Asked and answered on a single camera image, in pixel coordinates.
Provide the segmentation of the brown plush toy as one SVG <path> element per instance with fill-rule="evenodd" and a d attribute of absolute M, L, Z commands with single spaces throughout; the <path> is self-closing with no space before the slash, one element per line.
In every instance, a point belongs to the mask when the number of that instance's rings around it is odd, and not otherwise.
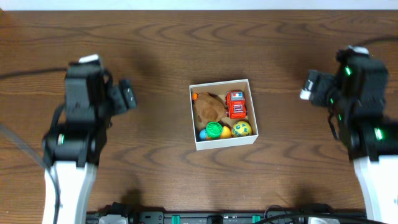
<path fill-rule="evenodd" d="M 193 93 L 192 100 L 197 119 L 204 125 L 209 122 L 219 122 L 227 117 L 227 110 L 224 104 L 208 92 Z"/>

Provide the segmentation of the green ridged ball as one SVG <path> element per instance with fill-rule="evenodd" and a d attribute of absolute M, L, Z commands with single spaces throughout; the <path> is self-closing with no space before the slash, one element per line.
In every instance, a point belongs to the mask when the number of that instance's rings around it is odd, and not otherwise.
<path fill-rule="evenodd" d="M 220 123 L 212 121 L 206 125 L 205 131 L 208 138 L 218 139 L 223 132 L 223 127 Z"/>

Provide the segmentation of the red toy truck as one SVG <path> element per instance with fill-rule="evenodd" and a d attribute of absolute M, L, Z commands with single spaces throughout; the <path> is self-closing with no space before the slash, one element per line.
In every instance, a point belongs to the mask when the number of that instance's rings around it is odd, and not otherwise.
<path fill-rule="evenodd" d="M 244 119 L 248 114 L 246 99 L 241 90 L 228 91 L 225 97 L 225 104 L 228 108 L 227 117 L 230 119 Z"/>

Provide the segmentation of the yellow letter ball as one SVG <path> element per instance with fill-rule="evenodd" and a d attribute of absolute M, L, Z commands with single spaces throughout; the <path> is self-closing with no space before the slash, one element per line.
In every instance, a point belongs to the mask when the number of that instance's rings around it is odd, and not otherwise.
<path fill-rule="evenodd" d="M 231 133 L 234 138 L 250 136 L 252 127 L 247 121 L 237 121 L 233 124 Z"/>

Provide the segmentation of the orange duck toy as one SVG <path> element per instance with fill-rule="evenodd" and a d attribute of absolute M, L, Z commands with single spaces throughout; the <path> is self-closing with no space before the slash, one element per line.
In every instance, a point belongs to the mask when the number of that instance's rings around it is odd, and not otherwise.
<path fill-rule="evenodd" d="M 213 138 L 207 135 L 206 129 L 202 129 L 199 133 L 199 140 L 201 141 L 209 141 L 214 139 L 228 139 L 232 137 L 231 130 L 228 126 L 223 126 L 223 131 L 220 136 Z"/>

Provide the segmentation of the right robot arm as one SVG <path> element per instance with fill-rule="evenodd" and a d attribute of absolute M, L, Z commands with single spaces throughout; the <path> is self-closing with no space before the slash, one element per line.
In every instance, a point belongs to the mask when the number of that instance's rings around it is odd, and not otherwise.
<path fill-rule="evenodd" d="M 363 193 L 366 218 L 301 212 L 265 217 L 262 223 L 286 219 L 397 223 L 397 122 L 383 115 L 387 68 L 360 46 L 339 50 L 336 59 L 340 63 L 336 75 L 309 71 L 300 98 L 327 108 L 329 117 L 337 118 L 338 127 L 330 129 L 348 150 Z"/>

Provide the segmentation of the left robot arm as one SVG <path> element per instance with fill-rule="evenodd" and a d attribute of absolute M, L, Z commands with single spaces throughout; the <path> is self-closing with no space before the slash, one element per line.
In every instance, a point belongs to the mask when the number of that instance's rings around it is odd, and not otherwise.
<path fill-rule="evenodd" d="M 84 223 L 100 154 L 111 118 L 136 108 L 129 80 L 113 83 L 98 54 L 71 63 L 65 101 L 44 136 L 45 207 L 43 223 Z"/>

